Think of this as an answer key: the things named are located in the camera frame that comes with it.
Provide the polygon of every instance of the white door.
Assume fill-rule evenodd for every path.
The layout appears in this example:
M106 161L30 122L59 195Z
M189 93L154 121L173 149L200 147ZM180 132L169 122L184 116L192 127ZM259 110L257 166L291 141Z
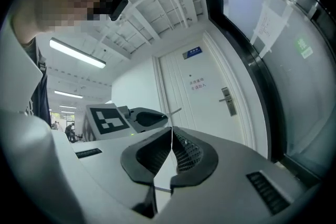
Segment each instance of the white door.
M185 59L188 51L193 56ZM244 144L239 116L231 116L226 102L220 102L228 83L202 40L161 57L160 68L169 112L182 108L172 116L174 126Z

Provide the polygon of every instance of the black vent grille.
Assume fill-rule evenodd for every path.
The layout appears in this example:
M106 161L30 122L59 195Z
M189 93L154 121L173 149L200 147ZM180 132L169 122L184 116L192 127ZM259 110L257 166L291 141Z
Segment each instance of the black vent grille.
M84 157L90 157L90 156L99 154L101 152L102 151L99 148L94 148L94 149L88 150L88 151L76 152L76 155L80 159L80 158L84 158Z
M137 161L154 175L158 173L171 150L171 135L162 135L140 148Z
M289 203L280 195L280 193L278 193L278 191L261 172L248 174L247 178L257 190L273 215L281 212L289 206Z
M177 172L182 173L196 166L203 157L202 149L183 136L173 136L173 151L177 159Z

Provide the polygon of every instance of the black square marker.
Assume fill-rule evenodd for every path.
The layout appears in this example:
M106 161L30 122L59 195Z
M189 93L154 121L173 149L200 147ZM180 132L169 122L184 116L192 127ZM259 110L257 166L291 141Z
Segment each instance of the black square marker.
M100 134L113 133L129 128L117 109L90 108L90 110Z

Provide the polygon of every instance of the blue sign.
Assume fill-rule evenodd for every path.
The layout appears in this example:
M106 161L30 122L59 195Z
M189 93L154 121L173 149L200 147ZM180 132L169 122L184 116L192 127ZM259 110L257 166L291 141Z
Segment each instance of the blue sign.
M200 47L197 47L197 48L194 48L194 49L192 49L192 50L189 50L189 51L183 53L183 58L184 58L184 60L185 60L185 59L188 59L188 58L190 58L190 57L193 57L193 56L195 56L195 55L197 55L197 54L200 54L201 52L202 52L201 48L200 48Z

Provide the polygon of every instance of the green sign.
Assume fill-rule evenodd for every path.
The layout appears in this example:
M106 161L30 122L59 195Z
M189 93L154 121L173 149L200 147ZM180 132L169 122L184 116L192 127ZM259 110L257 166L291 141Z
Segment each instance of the green sign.
M313 54L312 48L306 43L303 38L299 38L295 42L295 47L299 51L299 53L301 53L304 59Z

